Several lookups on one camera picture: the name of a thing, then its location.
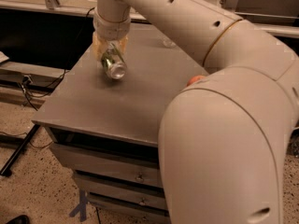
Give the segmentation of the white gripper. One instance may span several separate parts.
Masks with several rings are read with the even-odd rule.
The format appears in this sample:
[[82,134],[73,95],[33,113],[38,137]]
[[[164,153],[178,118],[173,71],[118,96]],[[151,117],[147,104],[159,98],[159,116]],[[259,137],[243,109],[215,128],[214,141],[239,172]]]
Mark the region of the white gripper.
[[118,51],[123,55],[128,43],[128,33],[130,30],[131,18],[128,17],[124,21],[112,22],[106,21],[94,11],[93,27],[93,55],[97,61],[100,61],[103,54],[108,48],[107,41],[113,41]]

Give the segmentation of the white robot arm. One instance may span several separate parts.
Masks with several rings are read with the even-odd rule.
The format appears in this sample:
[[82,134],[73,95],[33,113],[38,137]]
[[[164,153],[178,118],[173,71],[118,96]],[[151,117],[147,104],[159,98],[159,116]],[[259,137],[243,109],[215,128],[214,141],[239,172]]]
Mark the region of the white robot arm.
[[206,69],[164,112],[158,148],[172,224],[283,224],[283,166],[298,120],[298,58],[204,0],[97,0],[120,39],[135,10]]

